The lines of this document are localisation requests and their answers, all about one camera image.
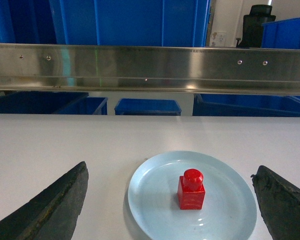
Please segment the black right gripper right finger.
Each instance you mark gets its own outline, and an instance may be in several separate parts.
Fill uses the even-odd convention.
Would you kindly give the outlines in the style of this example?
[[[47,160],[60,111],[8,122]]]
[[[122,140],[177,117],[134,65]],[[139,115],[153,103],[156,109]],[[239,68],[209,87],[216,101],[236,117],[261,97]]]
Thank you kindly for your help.
[[[252,176],[263,221],[275,240],[300,240],[300,188],[262,165]]]

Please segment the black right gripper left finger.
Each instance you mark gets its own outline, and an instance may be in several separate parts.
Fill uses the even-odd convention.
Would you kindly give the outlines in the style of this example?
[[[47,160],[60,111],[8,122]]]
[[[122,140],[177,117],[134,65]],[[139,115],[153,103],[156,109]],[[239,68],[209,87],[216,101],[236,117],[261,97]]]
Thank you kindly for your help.
[[[0,220],[0,240],[70,240],[88,188],[80,162],[28,203]]]

